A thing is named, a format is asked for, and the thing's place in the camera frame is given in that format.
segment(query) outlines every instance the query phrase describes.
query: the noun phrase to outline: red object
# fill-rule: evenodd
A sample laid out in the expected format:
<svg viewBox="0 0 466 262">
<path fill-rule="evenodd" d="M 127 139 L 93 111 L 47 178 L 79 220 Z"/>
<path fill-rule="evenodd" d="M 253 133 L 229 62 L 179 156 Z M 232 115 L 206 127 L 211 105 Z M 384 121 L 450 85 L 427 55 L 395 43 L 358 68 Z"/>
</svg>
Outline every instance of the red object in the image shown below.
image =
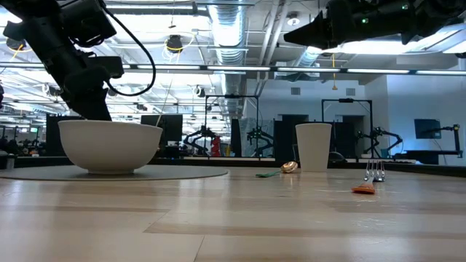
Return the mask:
<svg viewBox="0 0 466 262">
<path fill-rule="evenodd" d="M 221 156 L 221 154 L 220 154 L 220 137 L 216 137 L 212 142 L 212 156 Z"/>
</svg>

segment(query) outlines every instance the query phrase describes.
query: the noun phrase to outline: green object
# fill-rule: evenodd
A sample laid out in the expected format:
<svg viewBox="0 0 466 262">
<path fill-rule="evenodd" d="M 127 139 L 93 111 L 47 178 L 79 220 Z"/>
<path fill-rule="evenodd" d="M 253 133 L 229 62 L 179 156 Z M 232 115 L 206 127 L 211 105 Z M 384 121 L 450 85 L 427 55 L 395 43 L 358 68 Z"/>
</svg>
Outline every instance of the green object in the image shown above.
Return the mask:
<svg viewBox="0 0 466 262">
<path fill-rule="evenodd" d="M 270 173 L 267 173 L 267 174 L 256 174 L 256 177 L 257 178 L 270 178 L 276 174 L 279 174 L 281 173 L 282 171 L 276 171 L 276 172 L 270 172 Z"/>
</svg>

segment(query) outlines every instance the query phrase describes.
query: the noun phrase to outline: ceiling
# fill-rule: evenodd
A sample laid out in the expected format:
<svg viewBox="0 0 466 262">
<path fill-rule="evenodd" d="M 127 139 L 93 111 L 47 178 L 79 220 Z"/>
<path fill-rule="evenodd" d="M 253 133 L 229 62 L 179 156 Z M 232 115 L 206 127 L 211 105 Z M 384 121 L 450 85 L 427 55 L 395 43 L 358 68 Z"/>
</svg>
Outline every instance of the ceiling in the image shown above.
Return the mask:
<svg viewBox="0 0 466 262">
<path fill-rule="evenodd" d="M 217 0 L 197 1 L 200 12 L 205 14 L 207 8 L 205 3 L 215 3 Z M 270 12 L 277 1 L 258 0 L 244 1 L 247 6 L 247 18 L 245 21 L 246 43 L 242 48 L 246 54 L 246 65 L 257 66 L 263 47 L 265 29 L 270 23 Z M 145 5 L 152 3 L 159 7 L 160 1 L 144 1 Z M 177 15 L 181 3 L 170 2 L 163 8 L 176 10 L 174 15 L 153 15 L 159 13 L 159 9 L 149 9 L 141 7 L 134 1 L 107 1 L 110 10 L 114 10 L 116 16 L 143 42 L 150 51 L 156 64 L 208 64 L 217 63 L 216 46 L 213 42 L 212 25 L 209 17 L 198 15 Z M 290 62 L 297 59 L 305 48 L 295 44 L 284 42 L 283 34 L 300 26 L 309 23 L 320 11 L 319 7 L 325 6 L 325 1 L 286 1 L 288 14 L 295 12 L 299 19 L 298 25 L 289 25 L 287 20 L 283 24 L 276 48 L 273 52 L 271 64 L 276 62 Z M 16 18 L 6 10 L 0 11 L 0 28 L 4 28 L 8 20 Z M 275 25 L 279 23 L 280 16 L 275 19 Z M 147 64 L 148 58 L 143 51 L 133 42 L 133 40 L 116 24 L 114 27 L 118 34 L 111 39 L 106 40 L 102 45 L 93 47 L 92 51 L 99 56 L 119 55 L 126 64 Z M 351 67 L 351 68 L 451 68 L 457 64 L 457 58 L 454 54 L 444 54 L 443 51 L 452 48 L 466 39 L 466 32 L 455 30 L 453 33 L 440 33 L 430 39 L 423 39 L 414 43 L 407 50 L 407 54 L 402 55 L 374 55 L 374 54 L 354 54 L 351 50 L 341 49 L 334 50 L 335 55 L 320 55 L 316 60 L 315 66 L 321 67 Z M 173 55 L 166 52 L 165 40 L 169 35 L 179 34 L 181 36 L 183 51 L 179 55 Z M 0 36 L 0 61 L 16 63 L 39 63 L 34 52 L 19 52 L 15 55 L 14 50 L 10 50 L 6 44 L 6 39 Z M 390 49 L 401 48 L 397 46 L 388 47 Z M 256 79 L 256 74 L 247 74 L 247 78 Z M 364 85 L 373 79 L 374 76 L 360 74 L 338 75 L 338 80 L 354 80 L 356 85 Z M 274 75 L 268 75 L 268 83 L 264 88 L 278 87 L 279 84 L 273 84 Z M 144 88 L 151 79 L 151 73 L 148 71 L 131 71 L 127 72 L 121 79 L 113 79 L 112 84 L 122 92 L 137 92 Z M 320 74 L 312 78 L 312 86 L 318 87 L 319 84 L 327 84 L 328 80 L 333 79 L 333 74 Z M 66 104 L 61 102 L 60 98 L 50 95 L 50 90 L 57 88 L 52 77 L 42 69 L 26 70 L 21 68 L 6 68 L 0 74 L 1 84 L 5 91 L 5 100 L 19 100 L 19 103 L 8 103 L 0 112 L 0 121 L 4 124 L 14 124 L 30 122 L 31 124 L 43 125 L 43 118 L 46 113 L 51 114 L 72 114 Z M 156 85 L 151 92 L 146 93 L 138 98 L 124 98 L 120 96 L 108 98 L 109 109 L 112 117 L 117 121 L 137 122 L 141 114 L 185 114 L 186 133 L 197 130 L 201 121 L 192 121 L 192 114 L 199 114 L 197 119 L 202 119 L 204 114 L 204 98 L 197 97 L 193 89 L 196 87 L 203 88 L 208 95 L 223 95 L 222 76 L 220 74 L 157 74 Z M 256 88 L 256 81 L 247 81 L 247 93 L 253 94 Z M 280 91 L 265 93 L 268 97 L 263 99 L 275 99 L 280 96 Z M 209 112 L 209 123 L 215 125 L 216 132 L 229 131 L 230 118 L 225 115 L 225 107 L 222 106 L 223 98 L 215 102 L 209 101 L 213 105 L 212 111 Z M 145 105 L 146 110 L 141 110 L 133 103 Z M 27 119 L 21 119 L 19 116 L 26 114 Z"/>
</svg>

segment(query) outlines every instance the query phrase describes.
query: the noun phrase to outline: gold object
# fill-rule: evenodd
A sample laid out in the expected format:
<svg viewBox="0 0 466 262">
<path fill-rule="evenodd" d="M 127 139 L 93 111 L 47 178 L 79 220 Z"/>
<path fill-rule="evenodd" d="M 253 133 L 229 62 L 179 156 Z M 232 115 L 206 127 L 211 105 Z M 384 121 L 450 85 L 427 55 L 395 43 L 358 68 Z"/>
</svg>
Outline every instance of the gold object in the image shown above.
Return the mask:
<svg viewBox="0 0 466 262">
<path fill-rule="evenodd" d="M 296 168 L 298 168 L 298 163 L 292 161 L 284 164 L 280 169 L 284 173 L 291 173 L 296 170 Z"/>
</svg>

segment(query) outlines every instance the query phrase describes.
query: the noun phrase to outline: black frame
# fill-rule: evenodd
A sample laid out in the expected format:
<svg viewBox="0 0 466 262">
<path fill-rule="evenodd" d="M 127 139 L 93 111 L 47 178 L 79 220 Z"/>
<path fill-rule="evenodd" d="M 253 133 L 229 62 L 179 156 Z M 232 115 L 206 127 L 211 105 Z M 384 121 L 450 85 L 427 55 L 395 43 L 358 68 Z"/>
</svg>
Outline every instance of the black frame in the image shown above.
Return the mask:
<svg viewBox="0 0 466 262">
<path fill-rule="evenodd" d="M 258 95 L 206 95 L 205 96 L 205 107 L 204 107 L 204 126 L 207 128 L 207 107 L 208 107 L 208 100 L 209 98 L 231 98 L 231 99 L 238 99 L 238 98 L 255 98 L 256 99 L 256 129 L 259 126 L 259 96 Z M 204 147 L 206 147 L 207 141 L 204 140 Z M 256 149 L 259 147 L 258 138 L 256 138 Z"/>
<path fill-rule="evenodd" d="M 374 129 L 374 120 L 372 116 L 372 100 L 358 100 L 352 98 L 342 98 L 342 99 L 322 99 L 321 100 L 321 111 L 322 111 L 322 119 L 321 121 L 324 122 L 325 119 L 325 112 L 323 110 L 325 102 L 338 102 L 338 103 L 354 103 L 354 102 L 366 102 L 369 104 L 369 116 L 370 116 L 370 125 L 371 125 L 371 132 Z M 374 158 L 374 139 L 371 139 L 371 158 Z"/>
</svg>

